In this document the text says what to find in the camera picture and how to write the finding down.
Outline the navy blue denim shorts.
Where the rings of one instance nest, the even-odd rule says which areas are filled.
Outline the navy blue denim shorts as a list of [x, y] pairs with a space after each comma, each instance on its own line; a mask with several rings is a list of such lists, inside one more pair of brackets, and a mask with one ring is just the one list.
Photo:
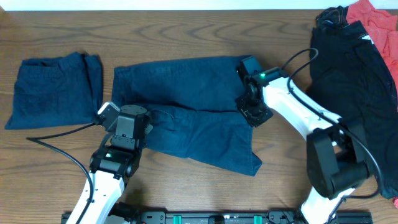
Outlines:
[[253, 128], [236, 107], [246, 56], [189, 58], [114, 69], [112, 102], [153, 114], [149, 149], [254, 176]]

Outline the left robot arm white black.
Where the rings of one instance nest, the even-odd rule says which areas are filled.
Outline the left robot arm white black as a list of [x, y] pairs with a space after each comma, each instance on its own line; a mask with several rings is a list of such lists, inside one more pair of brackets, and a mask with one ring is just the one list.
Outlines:
[[96, 124], [105, 128], [97, 151], [90, 159], [89, 177], [71, 213], [62, 223], [140, 223], [139, 211], [119, 202], [129, 179], [139, 167], [145, 137], [152, 131], [150, 111], [137, 105], [117, 107], [106, 102]]

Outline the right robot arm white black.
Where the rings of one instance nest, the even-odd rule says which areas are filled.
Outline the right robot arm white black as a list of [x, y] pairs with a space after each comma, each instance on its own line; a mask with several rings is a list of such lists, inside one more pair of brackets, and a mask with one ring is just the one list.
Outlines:
[[306, 141], [307, 175], [312, 189], [296, 211], [272, 210], [266, 223], [372, 223], [369, 212], [339, 212], [338, 206], [373, 174], [360, 121], [345, 120], [314, 102], [283, 69], [264, 70], [253, 56], [238, 66], [245, 92], [236, 107], [252, 127], [274, 112]]

